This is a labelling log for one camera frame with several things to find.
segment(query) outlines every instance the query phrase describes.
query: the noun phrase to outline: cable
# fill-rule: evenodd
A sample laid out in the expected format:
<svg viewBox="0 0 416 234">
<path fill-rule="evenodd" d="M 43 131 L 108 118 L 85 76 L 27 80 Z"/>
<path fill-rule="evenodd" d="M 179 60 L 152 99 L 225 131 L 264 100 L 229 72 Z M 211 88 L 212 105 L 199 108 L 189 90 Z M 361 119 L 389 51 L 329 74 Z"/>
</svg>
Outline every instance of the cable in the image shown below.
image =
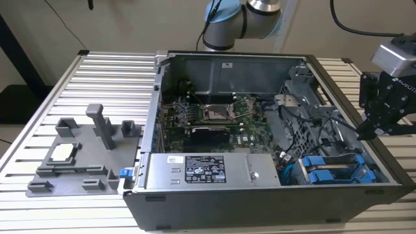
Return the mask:
<svg viewBox="0 0 416 234">
<path fill-rule="evenodd" d="M 208 13 L 208 16 L 207 16 L 205 25 L 204 25 L 201 34 L 200 34 L 200 36 L 197 37 L 197 40 L 196 40 L 196 46 L 195 46 L 195 50 L 196 50 L 196 51 L 197 51 L 197 45 L 199 45 L 199 43 L 200 43 L 201 37 L 204 36 L 205 31 L 207 31 L 207 29 L 208 29 L 208 26 L 209 26 L 209 24 L 211 24 L 211 20 L 213 19 L 215 15 L 216 15 L 216 11 L 219 10 L 221 1 L 223 1 L 223 0 L 220 0 L 219 3 L 217 3 L 217 4 L 215 5 L 215 7 L 213 7 L 215 0 L 212 0 L 212 4 L 211 4 L 211 8 L 209 8 L 209 13 Z"/>
<path fill-rule="evenodd" d="M 311 148 L 311 149 L 308 150 L 308 152 L 307 152 L 305 154 L 311 154 L 313 151 L 316 151 L 319 148 L 321 148 L 321 147 L 323 147 L 324 145 L 327 145 L 327 144 L 336 144 L 336 142 L 328 141 L 328 142 L 325 142 L 325 143 L 321 143 L 321 144 L 316 145 L 313 148 Z"/>
<path fill-rule="evenodd" d="M 3 139 L 0 139 L 0 141 L 3 141 L 3 142 L 7 143 L 7 144 L 12 144 L 12 142 L 9 142 L 9 141 L 7 141 L 7 140 L 3 140 Z"/>
<path fill-rule="evenodd" d="M 307 122 L 307 123 L 313 123 L 313 120 L 311 119 L 305 119 L 305 118 L 301 118 L 300 116 L 297 116 L 285 106 L 283 105 L 279 105 L 277 109 L 283 108 L 285 110 L 285 112 L 288 113 L 289 116 L 292 116 L 295 119 L 303 121 L 303 122 Z"/>
<path fill-rule="evenodd" d="M 364 35 L 364 36 L 372 36 L 372 37 L 389 37 L 389 38 L 395 38 L 395 37 L 400 37 L 401 36 L 401 34 L 397 34 L 397 33 L 372 33 L 372 32 L 364 32 L 364 31 L 359 31 L 359 30 L 355 30 L 355 29 L 351 29 L 351 28 L 345 27 L 340 23 L 340 21 L 337 19 L 335 5 L 333 5 L 333 0 L 329 0 L 329 8 L 331 8 L 331 15 L 332 15 L 333 22 L 347 32 L 355 33 L 355 34 L 359 34 L 359 35 Z"/>
<path fill-rule="evenodd" d="M 75 35 L 75 33 L 71 31 L 71 29 L 68 28 L 65 21 L 63 20 L 63 18 L 60 17 L 59 13 L 55 11 L 53 7 L 51 6 L 51 4 L 48 3 L 47 0 L 44 0 L 44 2 L 48 4 L 49 8 L 53 10 L 56 16 L 59 17 L 60 21 L 63 22 L 65 28 L 68 29 L 69 33 L 72 34 L 72 36 L 77 39 L 77 41 L 80 42 L 80 44 L 83 45 L 84 49 L 87 49 L 87 46 L 84 45 L 84 43 L 80 41 L 79 37 Z"/>
<path fill-rule="evenodd" d="M 285 122 L 285 127 L 289 129 L 291 134 L 292 134 L 292 143 L 291 143 L 288 149 L 283 150 L 283 152 L 287 153 L 287 152 L 289 152 L 289 150 L 291 150 L 291 149 L 293 148 L 293 146 L 295 146 L 295 131 L 293 131 L 293 129 L 289 127 L 289 125 L 287 124 L 287 122 Z"/>
</svg>

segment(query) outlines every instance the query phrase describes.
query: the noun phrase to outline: motherboard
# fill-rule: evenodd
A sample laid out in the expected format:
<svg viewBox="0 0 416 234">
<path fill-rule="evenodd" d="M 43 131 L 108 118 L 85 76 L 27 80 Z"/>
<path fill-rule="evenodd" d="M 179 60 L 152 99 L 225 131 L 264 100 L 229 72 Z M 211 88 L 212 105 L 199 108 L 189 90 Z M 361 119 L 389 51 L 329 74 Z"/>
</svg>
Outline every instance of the motherboard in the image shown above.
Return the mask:
<svg viewBox="0 0 416 234">
<path fill-rule="evenodd" d="M 167 153 L 275 153 L 279 146 L 255 95 L 188 93 L 163 105 Z"/>
</svg>

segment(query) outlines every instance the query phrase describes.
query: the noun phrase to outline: power supply label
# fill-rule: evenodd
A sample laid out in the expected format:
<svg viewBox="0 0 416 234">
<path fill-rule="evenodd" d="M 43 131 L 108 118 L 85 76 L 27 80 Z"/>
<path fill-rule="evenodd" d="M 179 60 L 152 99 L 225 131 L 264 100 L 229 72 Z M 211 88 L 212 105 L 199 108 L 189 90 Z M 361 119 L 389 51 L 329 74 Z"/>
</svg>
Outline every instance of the power supply label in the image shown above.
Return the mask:
<svg viewBox="0 0 416 234">
<path fill-rule="evenodd" d="M 187 183 L 227 183 L 224 156 L 187 156 Z"/>
</svg>

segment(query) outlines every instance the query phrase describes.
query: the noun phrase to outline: slotted aluminum surface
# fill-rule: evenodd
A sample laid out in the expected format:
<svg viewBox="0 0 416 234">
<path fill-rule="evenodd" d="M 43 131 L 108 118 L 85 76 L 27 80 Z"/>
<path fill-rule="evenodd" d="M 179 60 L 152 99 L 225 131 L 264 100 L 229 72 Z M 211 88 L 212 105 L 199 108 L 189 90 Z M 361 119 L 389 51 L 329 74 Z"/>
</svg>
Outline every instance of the slotted aluminum surface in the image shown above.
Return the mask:
<svg viewBox="0 0 416 234">
<path fill-rule="evenodd" d="M 340 59 L 319 60 L 359 112 L 360 71 Z M 80 123 L 91 102 L 104 105 L 104 115 L 113 123 L 133 119 L 144 125 L 148 91 L 153 81 L 153 55 L 89 53 L 72 64 L 37 118 L 28 124 L 9 151 L 0 159 L 0 230 L 24 233 L 144 233 L 137 227 L 119 195 L 25 197 L 27 183 L 55 138 L 53 124 L 60 117 Z M 416 140 L 413 136 L 383 136 L 381 141 L 409 176 L 416 180 Z M 347 224 L 297 225 L 215 230 L 188 233 L 416 233 L 416 193 L 391 205 L 377 205 Z"/>
</svg>

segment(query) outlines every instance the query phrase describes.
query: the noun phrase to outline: gray fixture post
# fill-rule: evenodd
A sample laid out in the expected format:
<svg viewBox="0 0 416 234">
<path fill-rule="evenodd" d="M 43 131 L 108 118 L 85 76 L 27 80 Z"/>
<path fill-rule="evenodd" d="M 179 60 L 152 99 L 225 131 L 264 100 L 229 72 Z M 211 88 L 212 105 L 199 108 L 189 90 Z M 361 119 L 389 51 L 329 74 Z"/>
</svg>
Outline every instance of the gray fixture post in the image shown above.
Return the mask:
<svg viewBox="0 0 416 234">
<path fill-rule="evenodd" d="M 108 150 L 112 150 L 116 147 L 116 144 L 111 138 L 111 131 L 107 127 L 105 120 L 103 117 L 103 105 L 101 104 L 89 104 L 87 107 L 87 116 L 92 118 L 96 125 L 96 133 L 101 137 L 104 146 Z"/>
</svg>

